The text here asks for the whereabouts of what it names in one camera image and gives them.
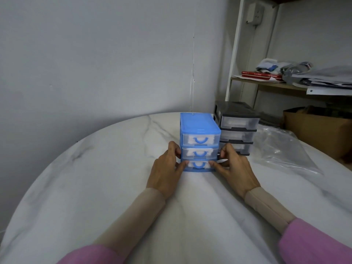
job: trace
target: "translucent drawer front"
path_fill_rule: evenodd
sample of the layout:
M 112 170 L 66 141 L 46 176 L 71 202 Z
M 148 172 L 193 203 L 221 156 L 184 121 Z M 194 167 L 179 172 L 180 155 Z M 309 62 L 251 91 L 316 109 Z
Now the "translucent drawer front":
M 182 145 L 185 146 L 208 146 L 217 147 L 220 141 L 219 134 L 181 134 L 182 135 Z
M 246 128 L 246 129 L 257 129 L 259 119 L 252 118 L 231 118 L 222 117 L 221 128 L 231 129 L 231 128 Z
M 225 143 L 221 142 L 219 144 L 219 151 L 221 150 L 222 147 L 224 147 Z M 240 155 L 249 155 L 250 149 L 251 149 L 251 144 L 231 144 L 232 147 L 236 150 L 236 152 Z
M 256 132 L 235 132 L 235 131 L 221 131 L 220 140 L 239 140 L 243 142 L 253 142 L 253 138 Z
M 217 148 L 182 148 L 182 158 L 185 160 L 203 159 L 210 160 L 216 159 L 218 155 Z
M 213 169 L 210 167 L 210 164 L 208 163 L 208 161 L 190 160 L 187 167 L 184 169 L 184 171 L 207 172 L 207 171 L 213 171 Z

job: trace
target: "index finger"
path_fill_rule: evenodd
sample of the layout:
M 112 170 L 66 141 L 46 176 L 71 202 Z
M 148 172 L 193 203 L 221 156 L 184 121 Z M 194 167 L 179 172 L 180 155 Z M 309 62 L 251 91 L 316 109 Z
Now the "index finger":
M 171 154 L 171 155 L 176 155 L 176 154 L 180 155 L 181 154 L 180 147 L 174 141 L 169 142 L 168 154 Z
M 221 149 L 220 156 L 224 158 L 226 155 L 228 155 L 228 159 L 238 157 L 238 153 L 230 143 L 227 143 Z

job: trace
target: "electrical outlet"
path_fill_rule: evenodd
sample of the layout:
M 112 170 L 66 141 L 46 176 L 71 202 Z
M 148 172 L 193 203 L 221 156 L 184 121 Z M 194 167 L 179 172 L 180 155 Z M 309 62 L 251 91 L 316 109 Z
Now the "electrical outlet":
M 248 7 L 247 23 L 257 26 L 262 23 L 264 6 L 259 3 L 252 3 Z

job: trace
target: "beige cuff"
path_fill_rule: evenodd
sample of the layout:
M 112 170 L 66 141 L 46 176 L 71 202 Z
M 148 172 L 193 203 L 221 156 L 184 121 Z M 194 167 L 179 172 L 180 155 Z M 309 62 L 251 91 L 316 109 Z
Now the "beige cuff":
M 262 187 L 248 191 L 244 201 L 281 234 L 284 233 L 288 224 L 296 218 L 294 214 L 289 212 L 275 197 L 266 192 Z
M 127 257 L 164 206 L 161 192 L 145 189 L 94 244 L 112 248 L 119 256 Z

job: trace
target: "plastic bottle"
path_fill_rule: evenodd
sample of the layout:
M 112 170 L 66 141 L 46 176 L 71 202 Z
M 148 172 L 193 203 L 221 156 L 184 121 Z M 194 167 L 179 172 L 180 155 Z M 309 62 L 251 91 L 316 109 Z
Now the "plastic bottle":
M 301 62 L 299 64 L 292 64 L 285 70 L 282 75 L 282 79 L 286 81 L 287 84 L 292 85 L 293 83 L 299 83 L 302 78 L 294 78 L 293 74 L 298 74 L 302 72 L 306 72 L 313 67 L 313 64 L 310 62 Z

